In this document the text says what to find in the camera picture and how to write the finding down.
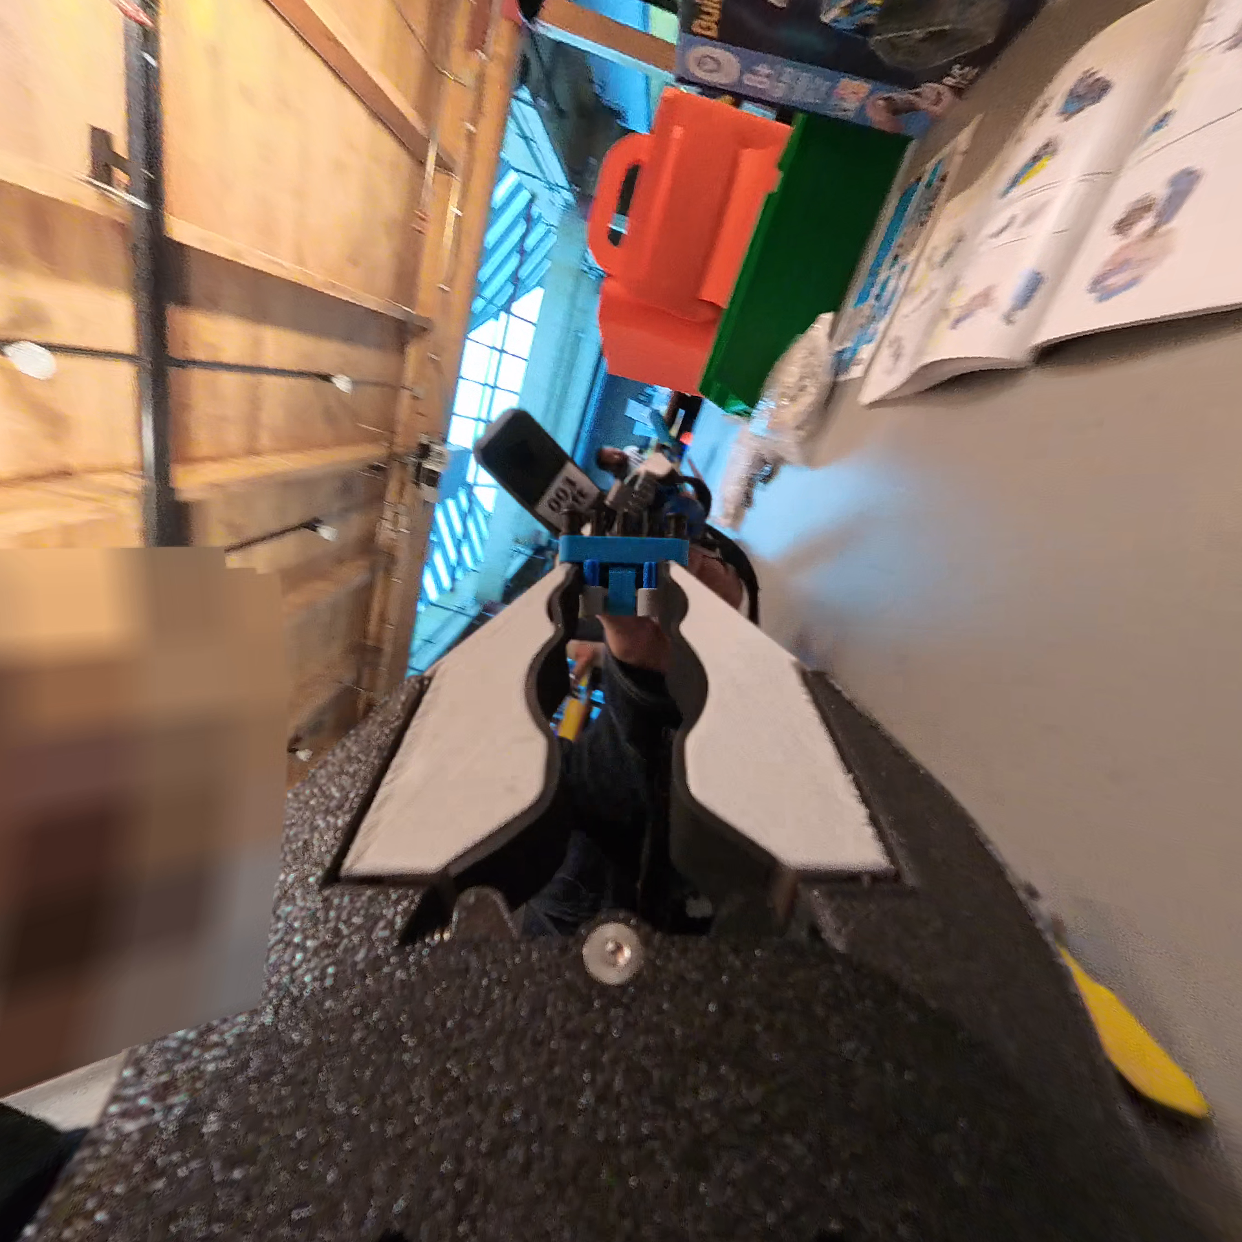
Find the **yellow brick piece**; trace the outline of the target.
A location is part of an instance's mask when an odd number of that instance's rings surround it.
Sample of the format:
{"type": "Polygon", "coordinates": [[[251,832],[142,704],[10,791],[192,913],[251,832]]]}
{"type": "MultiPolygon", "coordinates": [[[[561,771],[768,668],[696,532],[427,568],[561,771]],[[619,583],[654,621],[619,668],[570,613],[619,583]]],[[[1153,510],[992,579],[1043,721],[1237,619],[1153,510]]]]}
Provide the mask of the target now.
{"type": "Polygon", "coordinates": [[[1190,1122],[1208,1122],[1212,1108],[1187,1070],[1172,1060],[1113,989],[1080,966],[1065,945],[1057,945],[1057,950],[1114,1072],[1147,1102],[1190,1122]]]}

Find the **black gear brick assembly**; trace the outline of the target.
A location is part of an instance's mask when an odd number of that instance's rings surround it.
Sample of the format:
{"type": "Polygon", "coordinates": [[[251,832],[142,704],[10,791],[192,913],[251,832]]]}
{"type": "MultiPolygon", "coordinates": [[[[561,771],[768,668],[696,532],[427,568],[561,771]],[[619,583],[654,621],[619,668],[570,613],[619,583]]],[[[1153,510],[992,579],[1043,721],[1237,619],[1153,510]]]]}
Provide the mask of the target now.
{"type": "Polygon", "coordinates": [[[567,518],[558,561],[569,566],[581,621],[660,621],[673,566],[689,563],[696,495],[677,463],[654,453],[567,518]]]}

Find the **blue sticker sheet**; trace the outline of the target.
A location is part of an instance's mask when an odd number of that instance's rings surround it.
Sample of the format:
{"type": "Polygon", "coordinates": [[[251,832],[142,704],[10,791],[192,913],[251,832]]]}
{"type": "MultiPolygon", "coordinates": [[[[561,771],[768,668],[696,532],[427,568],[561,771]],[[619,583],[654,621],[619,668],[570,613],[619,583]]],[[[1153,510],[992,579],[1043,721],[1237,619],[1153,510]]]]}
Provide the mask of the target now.
{"type": "Polygon", "coordinates": [[[979,117],[954,135],[925,162],[912,155],[899,167],[894,187],[863,249],[855,278],[834,321],[834,379],[861,379],[900,299],[925,234],[941,209],[948,185],[970,148],[979,117]]]}

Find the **person's left forearm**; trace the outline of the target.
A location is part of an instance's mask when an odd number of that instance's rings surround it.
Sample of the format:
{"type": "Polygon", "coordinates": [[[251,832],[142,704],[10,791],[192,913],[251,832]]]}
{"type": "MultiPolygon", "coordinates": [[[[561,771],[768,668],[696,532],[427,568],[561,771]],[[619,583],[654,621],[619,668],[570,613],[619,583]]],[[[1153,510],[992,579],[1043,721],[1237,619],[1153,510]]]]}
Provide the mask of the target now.
{"type": "Polygon", "coordinates": [[[523,932],[570,936],[601,913],[691,925],[691,886],[669,859],[669,767],[680,712],[663,675],[601,654],[601,711],[561,748],[552,824],[559,865],[523,909],[523,932]]]}

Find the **blue yellow brick assembly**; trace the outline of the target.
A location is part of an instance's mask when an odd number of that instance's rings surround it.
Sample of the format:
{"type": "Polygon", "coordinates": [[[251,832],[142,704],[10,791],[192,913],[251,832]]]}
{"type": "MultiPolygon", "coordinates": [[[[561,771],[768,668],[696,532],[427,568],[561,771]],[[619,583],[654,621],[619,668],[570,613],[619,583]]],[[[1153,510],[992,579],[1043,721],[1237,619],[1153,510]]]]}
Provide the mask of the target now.
{"type": "Polygon", "coordinates": [[[569,647],[569,692],[558,711],[554,734],[575,742],[591,719],[595,692],[599,683],[599,642],[570,642],[569,647]]]}

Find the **toy kit box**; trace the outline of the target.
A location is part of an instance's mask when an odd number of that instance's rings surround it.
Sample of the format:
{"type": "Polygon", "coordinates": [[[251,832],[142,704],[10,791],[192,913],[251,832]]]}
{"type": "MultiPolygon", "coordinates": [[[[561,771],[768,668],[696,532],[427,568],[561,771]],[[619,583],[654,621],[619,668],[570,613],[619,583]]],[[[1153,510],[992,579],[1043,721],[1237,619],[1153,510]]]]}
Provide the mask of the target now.
{"type": "Polygon", "coordinates": [[[677,1],[675,78],[922,137],[1045,1],[677,1]]]}

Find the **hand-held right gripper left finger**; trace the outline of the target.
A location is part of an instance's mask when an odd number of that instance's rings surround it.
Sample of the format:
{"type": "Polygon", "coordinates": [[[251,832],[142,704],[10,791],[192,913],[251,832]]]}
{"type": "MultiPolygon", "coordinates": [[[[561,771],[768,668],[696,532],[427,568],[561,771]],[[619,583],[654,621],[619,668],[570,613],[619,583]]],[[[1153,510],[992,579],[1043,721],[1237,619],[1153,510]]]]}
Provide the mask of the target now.
{"type": "Polygon", "coordinates": [[[567,610],[577,610],[573,572],[548,572],[432,665],[341,879],[458,879],[548,810],[552,715],[569,696],[567,610]]]}

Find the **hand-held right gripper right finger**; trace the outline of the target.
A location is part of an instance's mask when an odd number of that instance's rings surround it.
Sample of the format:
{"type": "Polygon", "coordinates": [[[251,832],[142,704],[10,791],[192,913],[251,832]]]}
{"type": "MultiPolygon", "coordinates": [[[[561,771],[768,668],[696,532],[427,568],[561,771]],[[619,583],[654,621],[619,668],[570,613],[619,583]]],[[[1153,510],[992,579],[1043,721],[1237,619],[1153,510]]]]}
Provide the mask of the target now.
{"type": "Polygon", "coordinates": [[[666,583],[671,855],[696,885],[892,879],[804,664],[684,566],[666,583]]]}

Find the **green plastic bin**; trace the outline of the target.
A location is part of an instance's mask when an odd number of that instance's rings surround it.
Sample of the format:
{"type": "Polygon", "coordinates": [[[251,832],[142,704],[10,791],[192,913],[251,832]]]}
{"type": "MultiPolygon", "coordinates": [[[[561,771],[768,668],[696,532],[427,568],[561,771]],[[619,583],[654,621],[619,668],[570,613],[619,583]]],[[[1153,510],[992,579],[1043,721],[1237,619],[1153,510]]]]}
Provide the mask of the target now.
{"type": "Polygon", "coordinates": [[[790,344],[837,310],[909,137],[804,114],[778,160],[698,394],[747,413],[790,344]]]}

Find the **grey desk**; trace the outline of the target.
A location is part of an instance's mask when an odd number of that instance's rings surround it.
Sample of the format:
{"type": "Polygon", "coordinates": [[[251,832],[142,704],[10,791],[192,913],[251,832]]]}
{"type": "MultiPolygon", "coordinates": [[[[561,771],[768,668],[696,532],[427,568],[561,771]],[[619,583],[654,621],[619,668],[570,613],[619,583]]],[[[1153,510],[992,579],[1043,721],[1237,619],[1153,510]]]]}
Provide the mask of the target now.
{"type": "Polygon", "coordinates": [[[1237,312],[857,393],[743,525],[765,627],[1188,1068],[1214,1125],[1151,1138],[1153,1161],[1240,1240],[1237,312]]]}

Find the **building instruction booklet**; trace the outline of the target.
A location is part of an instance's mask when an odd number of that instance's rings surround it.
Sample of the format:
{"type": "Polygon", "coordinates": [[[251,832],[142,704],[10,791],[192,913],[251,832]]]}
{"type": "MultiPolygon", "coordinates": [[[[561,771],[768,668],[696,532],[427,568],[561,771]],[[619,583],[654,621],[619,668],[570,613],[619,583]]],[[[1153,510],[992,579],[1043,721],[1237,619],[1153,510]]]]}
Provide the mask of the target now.
{"type": "Polygon", "coordinates": [[[935,213],[863,405],[1086,335],[1240,309],[1240,1],[1150,1],[935,213]]]}

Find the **person's left hand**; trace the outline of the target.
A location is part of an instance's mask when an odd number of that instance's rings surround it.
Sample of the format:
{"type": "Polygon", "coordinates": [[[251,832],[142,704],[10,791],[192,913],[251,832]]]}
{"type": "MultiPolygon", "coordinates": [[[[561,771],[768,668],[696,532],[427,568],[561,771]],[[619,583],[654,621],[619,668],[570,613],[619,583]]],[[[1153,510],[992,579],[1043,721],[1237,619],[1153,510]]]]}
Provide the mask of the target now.
{"type": "MultiPolygon", "coordinates": [[[[745,557],[741,557],[738,566],[736,557],[725,557],[725,550],[691,543],[688,570],[725,599],[727,606],[749,615],[749,606],[757,600],[757,584],[752,583],[755,572],[745,557]]],[[[658,619],[605,615],[601,632],[612,661],[653,675],[669,673],[673,647],[658,619]]]]}

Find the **clear plastic bag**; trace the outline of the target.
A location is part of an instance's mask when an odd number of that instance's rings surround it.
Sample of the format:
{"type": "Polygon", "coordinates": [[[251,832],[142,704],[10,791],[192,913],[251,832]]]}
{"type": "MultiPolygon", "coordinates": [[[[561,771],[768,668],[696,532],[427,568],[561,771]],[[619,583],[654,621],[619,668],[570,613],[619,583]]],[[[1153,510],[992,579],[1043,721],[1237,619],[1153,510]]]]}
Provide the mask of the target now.
{"type": "Polygon", "coordinates": [[[771,483],[782,463],[785,456],[765,436],[743,426],[731,441],[720,484],[712,490],[712,525],[738,530],[755,503],[755,491],[771,483]]]}
{"type": "Polygon", "coordinates": [[[836,382],[834,321],[834,310],[818,316],[786,346],[752,408],[752,436],[772,467],[804,463],[827,425],[836,382]]]}

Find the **orange plastic tote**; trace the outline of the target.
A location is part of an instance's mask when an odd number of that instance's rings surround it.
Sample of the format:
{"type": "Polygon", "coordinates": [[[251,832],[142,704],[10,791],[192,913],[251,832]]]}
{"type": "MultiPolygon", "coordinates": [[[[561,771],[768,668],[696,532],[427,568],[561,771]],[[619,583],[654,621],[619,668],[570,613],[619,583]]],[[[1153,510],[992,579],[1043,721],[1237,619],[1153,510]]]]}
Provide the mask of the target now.
{"type": "Polygon", "coordinates": [[[786,122],[666,88],[649,131],[605,153],[587,217],[599,337],[618,379],[700,394],[786,122]]]}

